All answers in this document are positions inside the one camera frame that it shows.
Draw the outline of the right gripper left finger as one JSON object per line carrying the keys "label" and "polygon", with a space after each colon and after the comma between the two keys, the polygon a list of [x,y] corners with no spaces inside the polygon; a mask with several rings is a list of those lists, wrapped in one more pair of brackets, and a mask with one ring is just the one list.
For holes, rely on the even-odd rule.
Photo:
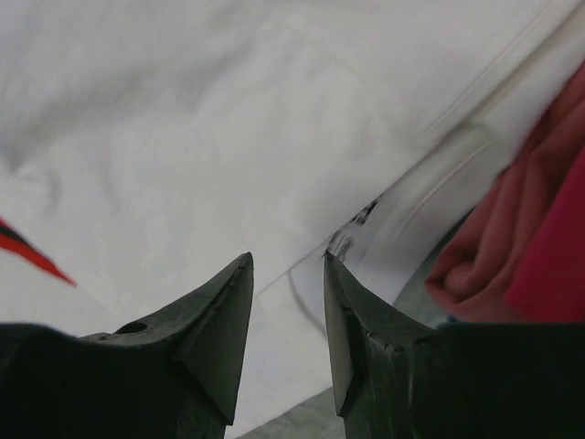
{"label": "right gripper left finger", "polygon": [[253,297],[244,253],[113,333],[1,327],[4,438],[221,438],[235,418]]}

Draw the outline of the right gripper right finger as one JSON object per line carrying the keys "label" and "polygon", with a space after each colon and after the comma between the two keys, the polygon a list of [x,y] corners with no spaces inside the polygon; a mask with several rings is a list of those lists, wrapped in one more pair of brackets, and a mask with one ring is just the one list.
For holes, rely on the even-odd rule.
{"label": "right gripper right finger", "polygon": [[430,328],[324,258],[337,414],[349,438],[581,438],[581,324]]}

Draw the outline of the white printed t-shirt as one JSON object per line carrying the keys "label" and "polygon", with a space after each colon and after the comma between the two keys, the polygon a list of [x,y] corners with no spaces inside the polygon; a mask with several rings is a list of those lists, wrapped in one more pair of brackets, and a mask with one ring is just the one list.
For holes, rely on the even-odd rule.
{"label": "white printed t-shirt", "polygon": [[584,69],[581,1],[4,1],[1,318],[84,336],[250,252],[229,438],[314,438],[326,254],[384,301]]}

